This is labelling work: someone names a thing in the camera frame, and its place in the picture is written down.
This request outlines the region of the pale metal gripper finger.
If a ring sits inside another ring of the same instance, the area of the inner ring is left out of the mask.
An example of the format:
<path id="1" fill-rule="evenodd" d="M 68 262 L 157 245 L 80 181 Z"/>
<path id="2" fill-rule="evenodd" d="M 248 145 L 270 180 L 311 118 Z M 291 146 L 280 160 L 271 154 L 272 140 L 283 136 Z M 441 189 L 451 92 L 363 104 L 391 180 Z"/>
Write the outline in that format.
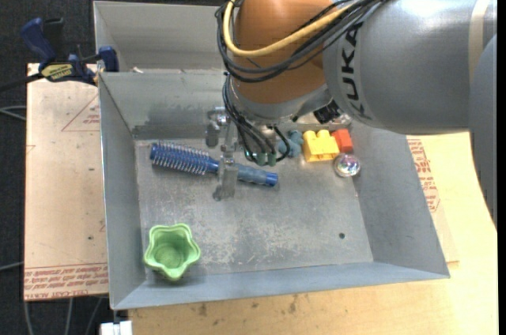
<path id="1" fill-rule="evenodd" d="M 223 157 L 221 159 L 217 186 L 217 199 L 219 201 L 234 197 L 238 173 L 239 168 L 233 158 Z"/>
<path id="2" fill-rule="evenodd" d="M 215 121 L 209 121 L 206 126 L 206 145 L 215 148 L 218 145 L 221 128 Z"/>

